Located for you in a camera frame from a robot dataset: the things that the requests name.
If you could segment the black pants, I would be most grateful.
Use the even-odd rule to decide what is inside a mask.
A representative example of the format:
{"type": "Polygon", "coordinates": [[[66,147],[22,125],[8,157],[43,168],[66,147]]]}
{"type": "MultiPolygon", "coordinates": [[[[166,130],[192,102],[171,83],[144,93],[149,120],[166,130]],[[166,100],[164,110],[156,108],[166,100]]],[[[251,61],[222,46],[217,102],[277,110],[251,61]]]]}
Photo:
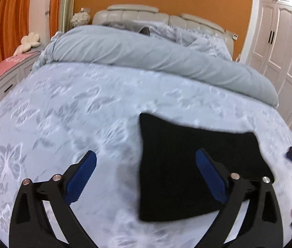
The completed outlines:
{"type": "Polygon", "coordinates": [[[139,124],[143,140],[139,218],[144,222],[176,221],[222,208],[197,168],[195,155],[201,148],[245,179],[275,180],[252,132],[190,128],[147,113],[139,115],[139,124]]]}

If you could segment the butterfly print bed sheet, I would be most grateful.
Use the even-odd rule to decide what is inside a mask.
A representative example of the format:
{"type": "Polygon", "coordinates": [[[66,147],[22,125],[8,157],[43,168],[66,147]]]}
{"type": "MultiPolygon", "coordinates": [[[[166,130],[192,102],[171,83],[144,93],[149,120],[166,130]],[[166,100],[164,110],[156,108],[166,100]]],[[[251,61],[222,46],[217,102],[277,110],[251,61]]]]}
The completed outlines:
{"type": "Polygon", "coordinates": [[[47,181],[88,150],[97,167],[72,205],[100,247],[193,247],[216,214],[180,222],[137,217],[139,114],[210,130],[253,132],[275,176],[283,241],[292,236],[292,132],[276,109],[221,88],[161,72],[87,63],[52,63],[0,102],[0,240],[9,242],[22,181],[47,181]]]}

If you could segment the white wardrobe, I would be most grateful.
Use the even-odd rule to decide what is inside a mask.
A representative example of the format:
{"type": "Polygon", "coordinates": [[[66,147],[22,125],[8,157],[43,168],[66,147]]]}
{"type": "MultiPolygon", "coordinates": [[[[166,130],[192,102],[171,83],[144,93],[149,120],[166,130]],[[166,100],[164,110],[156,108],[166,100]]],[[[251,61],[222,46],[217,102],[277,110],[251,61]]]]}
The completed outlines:
{"type": "Polygon", "coordinates": [[[247,64],[271,81],[277,110],[292,131],[292,0],[257,0],[258,18],[247,64]]]}

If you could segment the grey butterfly pillow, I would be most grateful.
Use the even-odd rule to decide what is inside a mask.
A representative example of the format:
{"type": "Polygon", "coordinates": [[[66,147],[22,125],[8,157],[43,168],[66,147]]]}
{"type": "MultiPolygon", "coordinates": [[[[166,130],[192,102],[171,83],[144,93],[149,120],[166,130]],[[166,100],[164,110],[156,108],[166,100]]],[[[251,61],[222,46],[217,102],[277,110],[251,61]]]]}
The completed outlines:
{"type": "Polygon", "coordinates": [[[149,37],[168,40],[192,50],[206,53],[225,61],[232,61],[232,55],[223,37],[200,29],[189,30],[177,26],[169,26],[154,21],[106,21],[101,24],[120,30],[128,30],[149,37]]]}

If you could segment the pink topped side cabinet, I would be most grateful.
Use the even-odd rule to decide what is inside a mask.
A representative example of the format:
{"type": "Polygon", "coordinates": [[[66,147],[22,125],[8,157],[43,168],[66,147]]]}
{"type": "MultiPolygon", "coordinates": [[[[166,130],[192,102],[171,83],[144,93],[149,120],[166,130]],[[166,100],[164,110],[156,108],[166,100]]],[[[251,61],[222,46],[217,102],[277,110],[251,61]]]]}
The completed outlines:
{"type": "Polygon", "coordinates": [[[37,61],[39,50],[8,57],[0,63],[0,101],[30,74],[37,61]]]}

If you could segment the grey folded duvet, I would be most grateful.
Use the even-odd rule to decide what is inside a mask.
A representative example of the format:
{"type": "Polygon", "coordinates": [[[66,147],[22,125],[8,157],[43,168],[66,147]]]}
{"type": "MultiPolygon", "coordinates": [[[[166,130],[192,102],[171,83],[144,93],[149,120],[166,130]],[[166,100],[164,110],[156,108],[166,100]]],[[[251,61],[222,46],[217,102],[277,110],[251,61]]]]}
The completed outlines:
{"type": "Polygon", "coordinates": [[[273,84],[249,66],[201,52],[166,39],[102,25],[57,32],[32,69],[56,62],[97,63],[166,72],[279,104],[273,84]]]}

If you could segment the cream flower plush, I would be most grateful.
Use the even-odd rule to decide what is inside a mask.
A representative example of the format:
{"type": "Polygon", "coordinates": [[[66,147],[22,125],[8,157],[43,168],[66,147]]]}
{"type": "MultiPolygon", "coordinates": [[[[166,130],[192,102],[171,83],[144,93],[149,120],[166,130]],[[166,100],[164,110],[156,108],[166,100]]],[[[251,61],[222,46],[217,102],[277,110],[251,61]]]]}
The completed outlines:
{"type": "Polygon", "coordinates": [[[40,35],[30,32],[28,35],[23,36],[20,42],[21,44],[16,48],[13,56],[28,52],[32,48],[40,46],[40,35]]]}

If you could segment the beige padded headboard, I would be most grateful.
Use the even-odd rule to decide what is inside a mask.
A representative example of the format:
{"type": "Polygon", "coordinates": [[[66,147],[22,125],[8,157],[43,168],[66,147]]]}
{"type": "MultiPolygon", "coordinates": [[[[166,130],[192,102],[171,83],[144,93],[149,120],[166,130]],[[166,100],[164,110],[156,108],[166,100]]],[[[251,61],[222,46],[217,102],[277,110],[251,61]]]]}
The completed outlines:
{"type": "Polygon", "coordinates": [[[174,25],[182,29],[199,29],[218,35],[225,40],[229,53],[233,55],[234,43],[230,33],[221,26],[198,16],[182,13],[178,16],[161,13],[158,8],[146,5],[111,5],[107,9],[98,11],[92,24],[100,25],[106,21],[155,21],[167,25],[174,25]]]}

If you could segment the white decorative ornament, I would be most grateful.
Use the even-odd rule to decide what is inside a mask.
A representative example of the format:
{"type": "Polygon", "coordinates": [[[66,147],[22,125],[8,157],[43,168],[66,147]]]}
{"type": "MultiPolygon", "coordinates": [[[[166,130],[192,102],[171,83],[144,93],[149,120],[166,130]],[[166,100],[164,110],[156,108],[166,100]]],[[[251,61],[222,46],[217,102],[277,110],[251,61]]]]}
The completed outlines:
{"type": "Polygon", "coordinates": [[[88,25],[91,22],[91,9],[82,7],[79,12],[75,13],[70,20],[70,27],[88,25]]]}

